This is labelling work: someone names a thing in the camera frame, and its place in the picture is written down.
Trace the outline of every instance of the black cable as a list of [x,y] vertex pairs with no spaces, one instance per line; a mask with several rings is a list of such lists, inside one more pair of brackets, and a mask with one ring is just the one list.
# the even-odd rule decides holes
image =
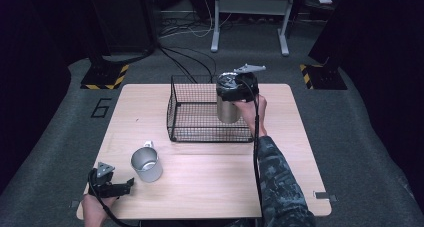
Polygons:
[[169,49],[169,48],[163,47],[163,46],[161,46],[161,48],[163,48],[163,49],[165,49],[165,50],[168,50],[168,51],[171,51],[171,52],[173,52],[173,53],[176,53],[176,54],[182,55],[182,56],[184,56],[184,57],[187,57],[187,58],[189,58],[189,59],[191,59],[191,60],[193,60],[193,61],[196,61],[197,63],[199,63],[200,65],[202,65],[203,67],[205,67],[206,71],[209,73],[209,76],[210,76],[210,77],[211,77],[211,79],[212,79],[212,73],[211,73],[211,71],[209,70],[209,68],[208,68],[205,64],[203,64],[202,62],[200,62],[199,60],[197,60],[197,59],[195,59],[195,58],[193,58],[193,57],[191,57],[191,56],[185,55],[185,54],[183,54],[183,53],[180,53],[180,52],[178,52],[178,51],[175,51],[175,50],[172,50],[172,49]]
[[[203,22],[200,19],[193,18],[193,20],[189,20],[188,17],[191,13],[187,14],[183,18],[166,18],[162,20],[162,24],[165,26],[159,31],[159,38],[166,37],[168,35],[176,34],[181,29],[192,29],[203,26]],[[178,24],[178,21],[190,21],[185,24]]]
[[255,104],[255,134],[253,136],[253,168],[255,170],[255,179],[256,179],[256,188],[258,191],[259,205],[261,207],[261,215],[263,221],[263,211],[262,211],[262,191],[261,191],[261,182],[259,179],[259,166],[258,166],[258,151],[259,151],[259,103],[256,101],[256,96],[253,93],[250,86],[242,79],[240,81],[249,89],[250,94],[253,97],[253,103]]
[[95,169],[92,169],[90,171],[90,173],[88,174],[88,186],[91,189],[91,191],[93,192],[94,197],[96,197],[96,199],[102,205],[104,211],[109,216],[109,218],[112,219],[113,222],[115,222],[119,226],[123,226],[123,227],[140,227],[140,226],[134,226],[134,225],[125,224],[124,222],[122,222],[121,220],[119,220],[118,218],[116,218],[116,216],[112,213],[112,211],[110,210],[110,208],[103,202],[102,198],[100,198],[100,196],[97,194],[96,190],[94,189],[93,183],[91,182],[91,177],[93,176],[93,174],[94,175],[96,174],[95,173]]
[[190,72],[180,62],[178,62],[176,59],[174,59],[168,53],[166,53],[165,50],[163,50],[163,48],[161,46],[159,46],[159,50],[162,51],[162,53],[164,55],[166,55],[168,58],[170,58],[175,63],[175,65],[177,65],[177,67],[181,69],[181,71],[184,73],[184,75],[187,76],[187,78],[192,83],[196,83],[197,84],[197,81],[193,78],[193,76],[190,74]]
[[210,57],[209,55],[207,55],[207,54],[205,54],[205,53],[202,53],[202,52],[200,52],[200,51],[194,50],[194,49],[190,49],[190,48],[183,48],[183,47],[167,47],[167,48],[190,50],[190,51],[193,51],[193,52],[196,52],[196,53],[198,53],[198,54],[201,54],[201,55],[204,55],[204,56],[208,57],[210,60],[212,60],[212,62],[213,62],[213,64],[214,64],[214,69],[213,69],[212,76],[215,76],[215,75],[216,75],[216,61],[215,61],[215,59],[214,59],[214,58]]

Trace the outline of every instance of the yellow and black tape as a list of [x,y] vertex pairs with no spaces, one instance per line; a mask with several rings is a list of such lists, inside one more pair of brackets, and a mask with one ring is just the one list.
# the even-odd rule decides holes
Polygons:
[[127,73],[129,65],[122,67],[116,81],[113,84],[109,85],[99,85],[99,84],[81,84],[81,89],[117,89],[124,80],[125,74]]
[[312,85],[311,78],[309,77],[308,71],[306,70],[306,65],[301,64],[300,71],[302,71],[303,80],[305,81],[306,87],[308,89],[313,89],[314,86]]

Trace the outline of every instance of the wooden table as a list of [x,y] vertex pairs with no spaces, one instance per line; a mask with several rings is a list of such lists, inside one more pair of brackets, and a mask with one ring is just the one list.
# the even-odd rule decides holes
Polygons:
[[[309,209],[329,215],[325,192],[293,94],[285,84],[259,84],[268,100],[265,126],[285,155]],[[166,129],[171,93],[167,84],[129,84],[122,89],[94,167],[114,166],[112,183],[135,177],[130,195],[115,202],[120,219],[260,217],[253,170],[253,143],[177,143]],[[131,168],[132,153],[152,140],[163,166],[161,178],[142,182]],[[81,205],[77,217],[83,219]]]

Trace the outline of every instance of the camouflage sleeve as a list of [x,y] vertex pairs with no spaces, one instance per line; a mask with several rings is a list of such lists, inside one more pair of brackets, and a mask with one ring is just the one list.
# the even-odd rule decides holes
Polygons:
[[315,226],[300,186],[269,136],[259,138],[258,163],[264,226]]

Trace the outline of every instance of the black curtain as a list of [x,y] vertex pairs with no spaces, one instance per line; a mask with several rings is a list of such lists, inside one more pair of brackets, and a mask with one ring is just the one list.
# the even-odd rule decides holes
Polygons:
[[336,58],[424,211],[422,0],[342,0],[310,52]]
[[78,39],[74,7],[108,54],[89,0],[0,0],[0,146],[3,191],[36,145],[70,83],[68,66],[87,58]]

